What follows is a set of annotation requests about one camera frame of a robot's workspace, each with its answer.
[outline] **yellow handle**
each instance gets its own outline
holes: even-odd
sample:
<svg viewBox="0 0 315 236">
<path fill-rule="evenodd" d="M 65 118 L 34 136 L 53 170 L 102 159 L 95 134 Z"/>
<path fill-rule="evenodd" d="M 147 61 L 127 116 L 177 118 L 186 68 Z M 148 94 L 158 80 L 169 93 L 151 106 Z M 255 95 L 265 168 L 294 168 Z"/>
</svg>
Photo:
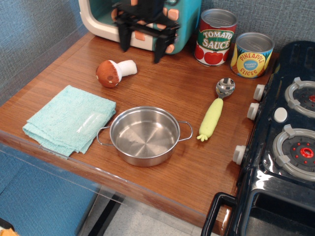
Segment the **yellow handle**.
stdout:
<svg viewBox="0 0 315 236">
<path fill-rule="evenodd" d="M 222 108 L 223 100 L 221 98 L 213 101 L 200 125 L 197 139 L 203 142 L 211 137 L 221 116 Z"/>
</svg>

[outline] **oven handle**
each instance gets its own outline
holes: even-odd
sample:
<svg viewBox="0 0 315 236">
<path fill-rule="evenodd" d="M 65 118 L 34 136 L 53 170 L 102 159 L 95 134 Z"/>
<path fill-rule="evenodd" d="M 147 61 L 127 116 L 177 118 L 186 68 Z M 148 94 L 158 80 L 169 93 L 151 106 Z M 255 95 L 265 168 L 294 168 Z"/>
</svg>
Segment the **oven handle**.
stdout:
<svg viewBox="0 0 315 236">
<path fill-rule="evenodd" d="M 212 229 L 215 225 L 215 221 L 217 219 L 220 207 L 222 205 L 227 205 L 229 207 L 234 208 L 236 206 L 236 197 L 233 197 L 226 193 L 217 193 L 211 203 L 211 207 L 207 216 L 207 219 L 205 221 L 205 224 L 203 226 L 201 236 L 210 236 Z"/>
</svg>

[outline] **toy mushroom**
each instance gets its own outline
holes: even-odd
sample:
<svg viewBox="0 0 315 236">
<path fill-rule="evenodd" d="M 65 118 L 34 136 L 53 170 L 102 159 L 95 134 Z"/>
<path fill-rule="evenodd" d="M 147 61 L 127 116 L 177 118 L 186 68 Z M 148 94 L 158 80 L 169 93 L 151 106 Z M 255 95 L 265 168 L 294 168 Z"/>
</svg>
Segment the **toy mushroom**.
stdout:
<svg viewBox="0 0 315 236">
<path fill-rule="evenodd" d="M 115 63 L 112 60 L 103 61 L 96 69 L 98 81 L 107 88 L 115 87 L 123 76 L 137 73 L 137 66 L 133 60 Z"/>
</svg>

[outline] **folded towel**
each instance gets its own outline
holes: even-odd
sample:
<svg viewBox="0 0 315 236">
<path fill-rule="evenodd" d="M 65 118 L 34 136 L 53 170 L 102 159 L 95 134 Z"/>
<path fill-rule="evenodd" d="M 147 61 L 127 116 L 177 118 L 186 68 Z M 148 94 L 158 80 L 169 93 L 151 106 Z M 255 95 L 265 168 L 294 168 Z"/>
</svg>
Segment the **folded towel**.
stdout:
<svg viewBox="0 0 315 236">
<path fill-rule="evenodd" d="M 115 108 L 111 100 L 67 86 L 27 121 L 23 131 L 62 155 L 86 153 Z"/>
</svg>

